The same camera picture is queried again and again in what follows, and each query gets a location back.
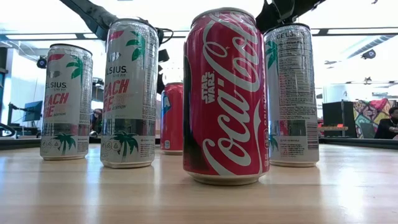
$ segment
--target can rim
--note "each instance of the can rim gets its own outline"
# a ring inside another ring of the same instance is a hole
[[[183,84],[183,82],[170,82],[170,83],[166,84],[165,86],[172,85],[172,84]]]
[[[220,7],[220,8],[216,8],[216,9],[207,10],[207,11],[205,11],[205,12],[203,12],[203,13],[197,15],[197,16],[192,20],[191,28],[192,28],[193,23],[194,23],[197,19],[201,18],[202,16],[204,16],[204,15],[206,15],[206,14],[209,14],[209,13],[212,13],[212,12],[221,12],[221,11],[242,12],[242,13],[244,13],[244,14],[250,16],[252,19],[255,20],[254,16],[253,16],[250,12],[247,12],[247,11],[245,11],[245,10],[243,10],[243,9],[238,9],[238,8],[235,8],[235,7]]]
[[[113,21],[111,23],[111,25],[109,25],[109,27],[113,26],[113,24],[120,22],[120,21],[136,21],[136,22],[140,22],[142,24],[148,25],[149,27],[151,27],[152,29],[155,30],[156,34],[157,34],[157,29],[155,27],[153,27],[152,25],[149,24],[148,21],[146,21],[145,19],[141,19],[140,17],[138,17],[138,19],[134,19],[134,18],[120,18],[120,19],[116,19],[115,21]]]
[[[52,45],[50,45],[50,48],[52,48],[53,46],[68,46],[68,47],[76,47],[76,48],[78,48],[78,49],[82,49],[82,50],[85,50],[85,51],[87,51],[88,53],[90,53],[90,54],[91,54],[91,56],[93,56],[93,53],[91,53],[91,51],[89,51],[89,50],[87,50],[87,49],[85,49],[85,48],[83,48],[83,47],[79,47],[79,46],[73,45],[73,44],[52,44]]]
[[[267,35],[269,32],[271,32],[271,31],[273,31],[273,30],[275,30],[275,29],[278,29],[278,28],[280,28],[280,27],[284,27],[284,26],[294,26],[294,25],[297,25],[297,26],[304,26],[304,27],[308,28],[309,30],[311,30],[310,26],[308,26],[308,25],[306,25],[306,24],[302,24],[302,23],[299,23],[299,22],[292,22],[292,23],[287,23],[287,24],[281,24],[281,25],[274,26],[273,28],[270,28],[269,30],[267,30],[267,31],[264,33],[264,36]]]

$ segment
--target coca-cola can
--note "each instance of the coca-cola can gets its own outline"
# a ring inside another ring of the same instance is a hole
[[[262,34],[243,10],[193,20],[184,45],[183,168],[195,180],[243,185],[269,170],[263,53]]]
[[[44,160],[82,159],[88,153],[92,54],[53,44],[47,60],[40,155]]]
[[[166,84],[162,92],[160,148],[165,154],[182,154],[182,96],[181,82]]]
[[[319,160],[310,28],[284,24],[267,31],[270,163],[311,167]]]

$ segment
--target red soda can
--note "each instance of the red soda can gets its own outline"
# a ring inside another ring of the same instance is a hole
[[[182,96],[183,84],[166,84],[162,92],[160,148],[165,154],[182,154]]]
[[[184,45],[183,168],[205,184],[243,185],[269,170],[264,44],[249,13],[204,12]]]

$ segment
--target celsius can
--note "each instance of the celsius can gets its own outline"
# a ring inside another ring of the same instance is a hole
[[[111,24],[106,48],[101,162],[149,166],[155,157],[157,31],[139,19]]]
[[[310,167],[319,160],[310,28],[285,24],[265,36],[270,163]]]
[[[91,52],[68,44],[50,46],[40,145],[43,159],[81,159],[87,155],[92,74]]]
[[[243,185],[269,170],[263,50],[245,11],[194,19],[184,46],[183,168],[195,180]]]
[[[166,84],[162,92],[160,148],[165,154],[182,154],[182,96],[181,82]]]

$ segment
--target aluminum can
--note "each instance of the aluminum can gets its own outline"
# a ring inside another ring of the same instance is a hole
[[[183,168],[206,184],[256,182],[269,162],[264,41],[253,16],[200,14],[184,54]]]
[[[160,148],[165,154],[182,154],[182,97],[181,82],[166,84],[162,92]]]
[[[319,160],[310,28],[286,24],[264,36],[270,162],[311,167]]]
[[[139,19],[118,19],[106,48],[101,162],[149,166],[155,157],[157,31]]]
[[[53,44],[46,73],[40,155],[45,160],[84,158],[90,128],[92,54],[74,45]]]

